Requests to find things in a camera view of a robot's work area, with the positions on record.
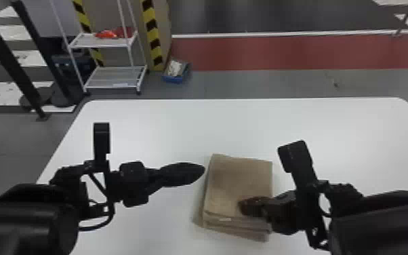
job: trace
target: yellow and black striped pillar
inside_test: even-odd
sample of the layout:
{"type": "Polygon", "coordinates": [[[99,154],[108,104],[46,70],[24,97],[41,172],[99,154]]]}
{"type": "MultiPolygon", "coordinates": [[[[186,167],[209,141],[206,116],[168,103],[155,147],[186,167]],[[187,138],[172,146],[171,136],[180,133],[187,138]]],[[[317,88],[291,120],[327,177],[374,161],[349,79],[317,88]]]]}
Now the yellow and black striped pillar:
{"type": "Polygon", "coordinates": [[[153,70],[162,71],[165,68],[163,52],[161,51],[160,34],[155,18],[155,9],[152,0],[141,0],[142,17],[147,30],[147,39],[150,48],[150,57],[153,61],[153,70]]]}
{"type": "MultiPolygon", "coordinates": [[[[91,33],[90,21],[87,17],[87,14],[85,14],[82,0],[73,0],[73,5],[75,7],[77,19],[79,20],[79,24],[81,24],[82,30],[84,31],[84,33],[91,33]]],[[[90,54],[92,58],[94,58],[94,60],[98,63],[98,66],[104,66],[103,55],[101,54],[100,49],[91,48],[90,54]]]]}

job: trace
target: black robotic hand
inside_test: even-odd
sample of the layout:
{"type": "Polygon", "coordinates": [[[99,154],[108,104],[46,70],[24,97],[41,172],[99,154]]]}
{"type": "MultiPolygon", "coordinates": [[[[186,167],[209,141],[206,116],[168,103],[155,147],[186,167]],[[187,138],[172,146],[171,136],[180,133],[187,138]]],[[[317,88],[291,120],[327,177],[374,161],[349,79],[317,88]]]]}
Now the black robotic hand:
{"type": "Polygon", "coordinates": [[[114,217],[115,203],[133,207],[148,202],[162,187],[191,184],[204,173],[202,165],[174,163],[159,170],[135,161],[111,171],[109,124],[94,124],[94,159],[82,165],[59,169],[48,185],[19,184],[0,196],[0,255],[67,255],[79,231],[107,225],[114,217]],[[101,173],[104,185],[95,177],[101,173]],[[98,203],[89,198],[87,175],[105,196],[98,203]],[[84,220],[105,217],[100,224],[80,227],[84,220]]]}
{"type": "Polygon", "coordinates": [[[240,201],[244,215],[264,218],[284,235],[305,231],[310,247],[334,255],[408,254],[408,191],[364,197],[351,184],[318,180],[304,141],[281,146],[278,154],[297,189],[240,201]],[[330,213],[321,209],[320,194],[330,213]],[[331,219],[328,230],[323,217],[331,219]]]}

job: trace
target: white table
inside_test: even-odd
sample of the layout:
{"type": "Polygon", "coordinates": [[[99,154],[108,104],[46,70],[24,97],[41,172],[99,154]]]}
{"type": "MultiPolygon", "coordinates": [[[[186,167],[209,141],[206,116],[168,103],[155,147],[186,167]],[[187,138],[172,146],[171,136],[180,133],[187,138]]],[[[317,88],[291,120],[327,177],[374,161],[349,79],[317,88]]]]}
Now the white table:
{"type": "MultiPolygon", "coordinates": [[[[212,153],[274,162],[274,192],[293,189],[277,147],[307,142],[321,179],[351,182],[368,195],[408,190],[408,103],[398,98],[272,100],[100,100],[88,102],[39,178],[91,159],[92,125],[109,121],[112,169],[142,160],[148,167],[175,161],[206,165],[212,153]]],[[[191,218],[198,182],[161,189],[136,208],[118,205],[103,229],[80,233],[74,255],[326,254],[305,234],[272,234],[258,243],[202,229],[191,218]]],[[[90,194],[98,194],[89,185],[90,194]]]]}

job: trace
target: red object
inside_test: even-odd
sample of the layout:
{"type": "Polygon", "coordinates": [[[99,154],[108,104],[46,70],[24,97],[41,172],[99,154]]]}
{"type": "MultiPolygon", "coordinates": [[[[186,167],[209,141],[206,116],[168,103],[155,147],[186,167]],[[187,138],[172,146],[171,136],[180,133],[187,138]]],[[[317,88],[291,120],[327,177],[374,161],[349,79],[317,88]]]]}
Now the red object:
{"type": "MultiPolygon", "coordinates": [[[[127,31],[128,38],[131,38],[133,36],[133,31],[131,27],[126,26],[125,29],[127,31]]],[[[113,29],[113,32],[117,35],[118,38],[125,38],[125,33],[123,32],[123,28],[121,26],[117,27],[116,29],[113,29]]]]}
{"type": "Polygon", "coordinates": [[[96,33],[95,36],[101,39],[117,38],[117,35],[111,30],[103,30],[101,32],[96,33]]]}
{"type": "Polygon", "coordinates": [[[408,35],[174,39],[193,70],[408,68],[408,35]]]}

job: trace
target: wire shelf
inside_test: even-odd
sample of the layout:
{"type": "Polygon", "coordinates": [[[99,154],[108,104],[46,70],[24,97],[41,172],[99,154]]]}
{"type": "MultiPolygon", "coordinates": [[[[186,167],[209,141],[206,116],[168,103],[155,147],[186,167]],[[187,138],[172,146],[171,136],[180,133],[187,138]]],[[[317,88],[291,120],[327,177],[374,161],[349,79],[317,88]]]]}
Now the wire shelf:
{"type": "Polygon", "coordinates": [[[95,37],[94,33],[79,33],[79,35],[70,43],[71,49],[81,48],[108,48],[108,47],[129,47],[133,44],[138,36],[138,32],[134,31],[133,36],[128,40],[126,38],[118,39],[102,39],[95,37]]]}
{"type": "Polygon", "coordinates": [[[97,67],[91,74],[85,88],[139,89],[145,76],[147,66],[97,67]]]}

